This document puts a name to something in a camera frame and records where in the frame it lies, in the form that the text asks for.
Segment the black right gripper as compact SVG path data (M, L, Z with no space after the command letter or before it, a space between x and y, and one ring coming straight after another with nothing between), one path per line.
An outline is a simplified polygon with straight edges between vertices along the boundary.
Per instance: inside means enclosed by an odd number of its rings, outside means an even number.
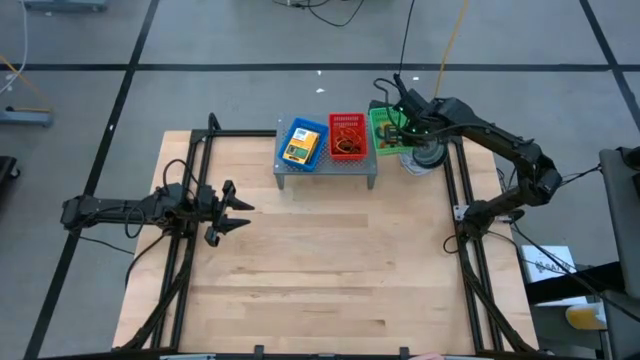
M431 135L431 132L436 130L439 123L435 113L440 104L440 98L427 101L414 89L400 91L397 109L406 117L405 124L399 130L404 146L423 146L429 141L438 142L438 136ZM375 135L384 143L399 142L397 127L390 123L377 127Z

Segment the yellow crayon box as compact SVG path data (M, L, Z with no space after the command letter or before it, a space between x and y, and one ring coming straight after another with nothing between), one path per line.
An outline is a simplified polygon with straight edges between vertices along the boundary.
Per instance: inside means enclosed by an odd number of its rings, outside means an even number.
M313 156L319 138L318 132L302 127L295 128L285 146L283 159L296 164L307 164Z

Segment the white round spot lamp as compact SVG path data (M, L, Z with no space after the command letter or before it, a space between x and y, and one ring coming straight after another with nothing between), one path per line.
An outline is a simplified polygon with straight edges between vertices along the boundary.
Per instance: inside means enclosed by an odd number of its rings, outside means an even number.
M438 141L427 142L424 146L413 147L399 158L407 171L423 175L441 166L448 157L448 148Z

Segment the blue plastic basket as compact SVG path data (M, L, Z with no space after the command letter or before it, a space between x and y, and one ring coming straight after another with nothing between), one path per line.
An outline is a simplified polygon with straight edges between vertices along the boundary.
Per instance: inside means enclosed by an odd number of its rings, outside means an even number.
M329 137L329 128L326 124L316 122L313 120L296 117L290 121L282 120L279 122L280 128L278 129L278 140L279 144L276 146L276 159L281 161L288 167L295 169L296 171L305 171L305 172L313 172L320 159L322 158L323 152L327 148L327 141ZM306 128L320 134L319 142L315 148L313 156L309 160L307 164L296 164L294 162L284 160L283 152L285 150L286 144L289 142L294 129L297 127Z

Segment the white printed cardboard box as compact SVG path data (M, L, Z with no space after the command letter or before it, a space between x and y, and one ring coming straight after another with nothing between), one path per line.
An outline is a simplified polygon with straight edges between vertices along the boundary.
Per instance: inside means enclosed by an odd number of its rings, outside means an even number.
M554 258L554 261L533 245L521 246L521 263L529 283L577 271L570 249L567 246L544 245L543 249Z

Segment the black side desk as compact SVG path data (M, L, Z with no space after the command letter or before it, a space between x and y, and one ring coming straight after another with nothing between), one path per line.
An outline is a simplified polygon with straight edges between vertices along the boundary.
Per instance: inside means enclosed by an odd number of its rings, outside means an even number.
M640 265L611 262L525 286L530 304L598 295L614 360L640 360Z

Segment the red plastic basket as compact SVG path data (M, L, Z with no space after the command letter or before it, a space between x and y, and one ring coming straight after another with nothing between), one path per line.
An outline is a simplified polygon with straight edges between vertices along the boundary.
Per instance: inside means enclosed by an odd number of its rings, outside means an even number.
M334 141L339 130L353 128L362 138L360 154L341 154L334 148ZM334 160L360 161L368 155L366 118L363 113L331 113L329 115L329 154Z

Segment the grey stand base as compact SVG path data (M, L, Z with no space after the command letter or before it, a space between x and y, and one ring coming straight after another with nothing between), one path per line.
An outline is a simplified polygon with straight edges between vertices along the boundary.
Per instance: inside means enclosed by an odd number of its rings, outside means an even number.
M50 112L36 110L17 110L7 107L0 110L0 125L30 125L49 127L53 123L53 115Z
M107 0L19 0L27 10L39 12L104 12Z

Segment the grey perforated metal riser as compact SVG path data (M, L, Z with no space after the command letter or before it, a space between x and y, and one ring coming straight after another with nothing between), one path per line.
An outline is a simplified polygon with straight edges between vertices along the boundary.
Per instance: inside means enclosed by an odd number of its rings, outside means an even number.
M339 161L339 160L332 159L329 154L329 147L328 147L329 137L328 137L327 148L323 152L322 158L320 159L316 169L313 172L296 171L295 169L286 166L281 161L278 161L276 159L276 146L279 144L279 140L278 140L278 133L279 133L278 129L280 128L279 122L282 120L290 121L296 117L313 120L329 126L328 114L298 115L298 116L281 114L277 117L275 152L273 157L272 169L273 169L273 174L276 178L278 188L280 190L284 189L285 177L293 176L293 175L365 176L367 178L367 188L372 189L374 187L376 176L378 174L378 166L377 166L376 154L372 152L373 139L368 129L368 125L366 125L366 129L367 129L367 146L368 146L369 154L363 160Z

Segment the yellow plastic object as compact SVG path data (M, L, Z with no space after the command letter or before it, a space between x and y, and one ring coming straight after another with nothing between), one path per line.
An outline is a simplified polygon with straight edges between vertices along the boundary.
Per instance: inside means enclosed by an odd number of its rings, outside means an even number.
M568 323L577 330L606 330L607 320L602 303L572 305L566 309Z

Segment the thin orange loop band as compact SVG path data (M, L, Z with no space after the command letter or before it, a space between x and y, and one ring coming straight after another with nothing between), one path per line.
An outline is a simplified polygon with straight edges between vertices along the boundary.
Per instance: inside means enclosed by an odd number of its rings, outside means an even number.
M334 148L341 154L360 154L362 138L353 128L343 128L336 135Z

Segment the green plastic basket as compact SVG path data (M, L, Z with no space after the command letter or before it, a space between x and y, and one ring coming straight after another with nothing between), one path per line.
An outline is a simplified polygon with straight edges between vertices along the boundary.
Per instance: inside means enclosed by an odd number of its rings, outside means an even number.
M403 114L385 107L372 108L369 110L369 120L373 135L374 149L379 156L402 154L409 152L412 149L410 146L405 146L403 144L402 135L398 130L398 125L404 126L407 123L407 118ZM399 135L398 143L384 143L376 137L376 128L387 123L397 127Z

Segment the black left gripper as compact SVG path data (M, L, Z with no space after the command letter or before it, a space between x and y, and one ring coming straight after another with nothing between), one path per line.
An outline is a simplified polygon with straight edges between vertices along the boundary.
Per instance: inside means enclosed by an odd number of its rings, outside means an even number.
M236 197L231 197L235 193L235 187L231 180L226 180L222 186L222 194L216 195L216 191L211 185L203 185L197 193L198 199L198 221L210 222L204 238L211 247L217 247L220 242L220 235L226 235L237 228L249 225L250 220L239 218L228 218L226 209L230 206L237 211L250 211L255 207Z

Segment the black caster foot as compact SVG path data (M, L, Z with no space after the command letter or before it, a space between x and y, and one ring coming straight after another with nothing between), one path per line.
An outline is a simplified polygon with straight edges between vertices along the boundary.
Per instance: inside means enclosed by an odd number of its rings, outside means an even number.
M11 156L0 156L0 183L17 179L21 171L17 167L17 159Z

